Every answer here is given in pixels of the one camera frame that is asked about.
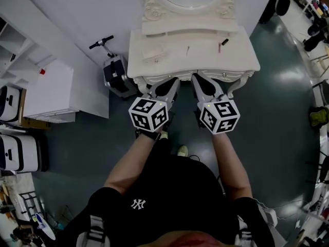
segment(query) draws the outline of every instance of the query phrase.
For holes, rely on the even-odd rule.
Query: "hand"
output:
[[[161,133],[163,130],[163,126],[161,126],[158,130],[156,130],[157,133]]]
[[[227,137],[226,133],[221,133],[221,134],[213,134],[212,138],[216,140],[223,140]]]

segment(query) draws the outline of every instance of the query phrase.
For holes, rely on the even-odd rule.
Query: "white table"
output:
[[[226,38],[216,32],[197,31],[146,37],[141,29],[132,30],[128,77],[146,93],[147,84],[154,85],[168,77],[191,80],[193,73],[202,72],[213,79],[235,82],[228,90],[228,97],[232,98],[232,92],[244,86],[260,70],[260,64],[242,26],[219,50],[219,44]],[[145,61],[145,56],[153,52],[159,57]]]
[[[49,224],[47,223],[47,221],[45,221],[45,219],[39,215],[38,213],[35,215],[37,220],[38,220],[38,224],[41,225],[43,224],[45,227],[42,229],[42,231],[52,240],[56,240],[56,236],[53,233],[51,227],[49,226]]]

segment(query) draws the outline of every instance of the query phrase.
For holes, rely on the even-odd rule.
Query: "person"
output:
[[[183,146],[171,155],[168,134],[157,142],[140,131],[129,151],[110,172],[104,187],[65,228],[66,246],[89,232],[91,217],[104,223],[111,247],[222,247],[234,245],[239,219],[258,247],[274,241],[252,198],[246,170],[226,134],[212,136],[221,182]]]
[[[33,221],[20,220],[16,218],[18,227],[12,232],[12,239],[19,239],[23,245],[31,245],[33,242],[36,246],[43,246],[43,241],[39,237],[44,232],[38,229],[38,224]]]
[[[1,214],[5,214],[5,213],[8,213],[8,212],[11,212],[11,211],[14,211],[14,210],[15,210],[14,205],[2,205],[2,206],[0,206],[0,213]]]

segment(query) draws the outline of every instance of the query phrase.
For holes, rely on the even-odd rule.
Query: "sneaker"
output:
[[[160,137],[160,140],[161,140],[162,138],[168,139],[168,132],[161,131],[161,137]]]
[[[179,149],[178,149],[178,153],[177,153],[178,156],[185,156],[185,157],[188,157],[189,155],[189,149],[187,148],[187,146],[181,146]]]

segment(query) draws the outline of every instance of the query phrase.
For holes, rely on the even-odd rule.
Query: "ornate mirror frame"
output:
[[[239,30],[234,1],[210,0],[204,5],[185,7],[170,0],[144,0],[142,33],[153,35],[177,30],[208,29],[233,36]]]

